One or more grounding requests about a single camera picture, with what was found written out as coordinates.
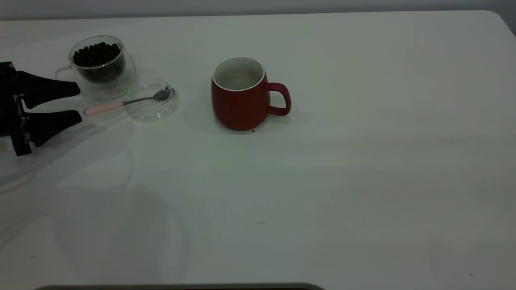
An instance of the gray wall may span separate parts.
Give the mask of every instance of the gray wall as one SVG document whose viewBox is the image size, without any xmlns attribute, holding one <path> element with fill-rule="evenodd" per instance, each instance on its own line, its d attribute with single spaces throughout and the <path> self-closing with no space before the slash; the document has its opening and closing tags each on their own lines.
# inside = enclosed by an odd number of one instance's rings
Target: gray wall
<svg viewBox="0 0 516 290">
<path fill-rule="evenodd" d="M 487 9 L 516 28 L 516 0 L 0 0 L 0 20 Z"/>
</svg>

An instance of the metal spoon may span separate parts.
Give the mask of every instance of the metal spoon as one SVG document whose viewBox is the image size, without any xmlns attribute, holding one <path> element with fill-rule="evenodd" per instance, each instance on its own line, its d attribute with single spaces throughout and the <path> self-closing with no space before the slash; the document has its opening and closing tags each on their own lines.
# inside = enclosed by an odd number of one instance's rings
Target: metal spoon
<svg viewBox="0 0 516 290">
<path fill-rule="evenodd" d="M 111 103 L 111 104 L 106 104 L 106 105 L 89 107 L 89 108 L 84 109 L 83 113 L 84 113 L 84 116 L 92 116 L 92 115 L 100 114 L 103 112 L 111 111 L 114 109 L 118 109 L 118 108 L 121 108 L 128 104 L 133 104 L 133 103 L 137 103 L 137 102 L 141 102 L 141 101 L 145 101 L 145 100 L 155 100 L 155 101 L 161 102 L 161 101 L 166 100 L 169 96 L 170 96 L 170 88 L 164 88 L 164 89 L 156 92 L 154 94 L 154 96 L 152 96 L 150 98 L 141 98 L 141 99 L 136 99 L 136 100 L 131 100 L 131 101 L 116 102 L 116 103 Z"/>
</svg>

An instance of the mug handle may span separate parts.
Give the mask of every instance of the mug handle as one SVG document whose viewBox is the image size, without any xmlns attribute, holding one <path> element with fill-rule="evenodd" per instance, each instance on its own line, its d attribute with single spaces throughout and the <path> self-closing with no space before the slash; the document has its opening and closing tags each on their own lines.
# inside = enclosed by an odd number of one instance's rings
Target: mug handle
<svg viewBox="0 0 516 290">
<path fill-rule="evenodd" d="M 59 75 L 62 74 L 63 72 L 67 71 L 67 70 L 71 70 L 72 67 L 70 65 L 65 65 L 65 66 L 60 66 L 57 70 L 56 70 L 56 73 L 54 74 L 54 78 L 56 80 L 62 80 L 60 79 Z"/>
<path fill-rule="evenodd" d="M 277 116 L 287 115 L 290 112 L 290 109 L 292 106 L 291 101 L 290 101 L 290 93 L 288 92 L 287 87 L 285 87 L 282 84 L 278 84 L 278 83 L 268 83 L 267 90 L 280 92 L 283 95 L 283 98 L 285 99 L 285 105 L 286 105 L 286 108 L 277 108 L 277 107 L 271 106 L 269 108 L 269 114 L 273 114 L 273 115 L 277 115 Z"/>
</svg>

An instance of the mug rim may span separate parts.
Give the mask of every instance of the mug rim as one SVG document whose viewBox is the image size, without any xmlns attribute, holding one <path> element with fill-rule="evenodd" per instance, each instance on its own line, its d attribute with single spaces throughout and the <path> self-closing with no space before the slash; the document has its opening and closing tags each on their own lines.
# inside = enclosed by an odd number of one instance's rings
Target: mug rim
<svg viewBox="0 0 516 290">
<path fill-rule="evenodd" d="M 260 80 L 258 82 L 256 82 L 256 84 L 248 87 L 248 88 L 245 88 L 245 89 L 240 89 L 240 90 L 232 90 L 232 89 L 228 89 L 228 88 L 225 88 L 221 85 L 219 85 L 217 83 L 217 81 L 215 80 L 215 72 L 217 71 L 217 69 L 219 68 L 219 66 L 221 66 L 223 63 L 227 62 L 227 61 L 230 61 L 230 60 L 233 60 L 233 59 L 237 59 L 237 58 L 240 58 L 240 59 L 249 59 L 249 60 L 252 60 L 256 63 L 258 63 L 260 65 L 260 67 L 262 68 L 262 77 L 260 78 Z M 229 91 L 229 92 L 243 92 L 243 91 L 247 91 L 247 90 L 250 90 L 254 87 L 256 87 L 257 85 L 261 84 L 263 79 L 265 78 L 265 67 L 259 62 L 257 61 L 256 59 L 253 59 L 253 58 L 250 58 L 250 57 L 245 57 L 245 56 L 235 56 L 235 57 L 232 57 L 232 58 L 228 58 L 226 59 L 225 61 L 219 63 L 216 68 L 213 70 L 213 73 L 212 73 L 212 81 L 215 85 L 217 85 L 217 87 L 223 89 L 224 91 Z"/>
</svg>

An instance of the glass cup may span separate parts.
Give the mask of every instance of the glass cup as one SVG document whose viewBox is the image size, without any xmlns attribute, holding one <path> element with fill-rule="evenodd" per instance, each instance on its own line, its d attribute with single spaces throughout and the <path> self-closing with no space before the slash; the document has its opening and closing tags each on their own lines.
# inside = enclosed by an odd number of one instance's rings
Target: glass cup
<svg viewBox="0 0 516 290">
<path fill-rule="evenodd" d="M 120 53 L 113 60 L 95 67 L 82 67 L 73 62 L 75 52 L 101 42 L 105 42 L 106 45 L 116 44 Z M 57 70 L 56 78 L 63 71 L 72 70 L 81 95 L 93 104 L 110 103 L 122 97 L 136 79 L 136 68 L 131 55 L 123 42 L 113 36 L 95 36 L 79 42 L 70 50 L 68 62 L 67 66 Z"/>
</svg>

